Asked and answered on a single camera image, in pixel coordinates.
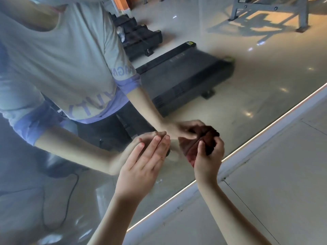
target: gray metal frame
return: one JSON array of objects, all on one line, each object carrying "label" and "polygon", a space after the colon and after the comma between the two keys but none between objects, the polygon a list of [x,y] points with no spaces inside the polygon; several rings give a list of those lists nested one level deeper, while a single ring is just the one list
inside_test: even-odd
[{"label": "gray metal frame", "polygon": [[271,11],[271,12],[285,12],[293,13],[299,16],[299,28],[297,32],[305,32],[308,28],[308,16],[309,16],[309,5],[308,0],[292,0],[288,4],[263,4],[256,3],[257,0],[249,3],[240,3],[240,0],[234,0],[233,9],[229,21],[238,18],[237,11],[243,9],[243,11]]}]

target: sleeve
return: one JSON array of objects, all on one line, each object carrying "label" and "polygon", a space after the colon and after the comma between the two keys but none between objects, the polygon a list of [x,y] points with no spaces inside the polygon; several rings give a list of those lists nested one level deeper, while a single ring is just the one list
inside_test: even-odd
[{"label": "sleeve", "polygon": [[104,57],[117,86],[128,94],[141,86],[141,77],[129,61],[108,12],[103,8]]},{"label": "sleeve", "polygon": [[35,86],[4,67],[9,60],[6,53],[0,53],[0,57],[0,112],[19,136],[34,145],[48,128],[63,125],[64,118],[50,107]]}]

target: dark red rag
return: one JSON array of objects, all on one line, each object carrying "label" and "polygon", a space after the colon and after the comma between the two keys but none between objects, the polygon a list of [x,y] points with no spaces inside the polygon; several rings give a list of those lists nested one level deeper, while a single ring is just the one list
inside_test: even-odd
[{"label": "dark red rag", "polygon": [[206,125],[194,126],[190,128],[189,131],[196,133],[197,138],[190,140],[184,137],[179,137],[178,141],[184,156],[186,156],[189,163],[192,165],[192,167],[194,167],[195,159],[198,154],[199,142],[204,141],[205,152],[207,155],[210,155],[216,146],[214,137],[219,136],[219,132],[217,132],[212,126],[206,126]]}]

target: purple cuff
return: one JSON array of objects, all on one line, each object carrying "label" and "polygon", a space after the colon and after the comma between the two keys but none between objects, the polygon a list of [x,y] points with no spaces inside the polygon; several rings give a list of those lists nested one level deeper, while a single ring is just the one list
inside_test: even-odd
[{"label": "purple cuff", "polygon": [[34,145],[47,129],[55,125],[62,126],[64,120],[47,101],[44,101],[38,108],[18,120],[13,128],[25,141]]},{"label": "purple cuff", "polygon": [[141,76],[139,74],[136,74],[122,81],[118,81],[115,79],[115,82],[124,94],[128,94],[130,91],[141,86]]}]

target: power cord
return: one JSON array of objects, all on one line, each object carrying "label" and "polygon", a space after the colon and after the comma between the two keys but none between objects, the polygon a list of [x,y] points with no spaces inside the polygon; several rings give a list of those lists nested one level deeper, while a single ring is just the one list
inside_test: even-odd
[{"label": "power cord", "polygon": [[[69,202],[71,199],[71,196],[76,188],[77,183],[80,180],[80,176],[76,173],[72,173],[74,175],[76,175],[76,182],[69,194],[68,200],[67,200],[67,205],[66,205],[66,211],[65,211],[65,217],[63,219],[63,221],[60,223],[60,225],[56,228],[50,228],[48,225],[46,225],[45,220],[44,220],[44,204],[45,204],[45,190],[44,187],[42,187],[42,211],[41,211],[41,219],[42,219],[42,225],[43,228],[47,231],[47,232],[53,232],[58,230],[59,228],[61,228],[63,226],[63,224],[66,222],[67,219],[67,215],[68,215],[68,209],[69,209]],[[32,188],[26,188],[26,189],[22,189],[22,190],[17,190],[17,191],[2,191],[0,190],[0,197],[4,196],[4,195],[8,195],[8,194],[13,194],[13,193],[18,193],[18,192],[23,192],[23,191],[27,191],[27,190],[34,190],[34,189],[39,189],[38,187],[32,187]]]}]

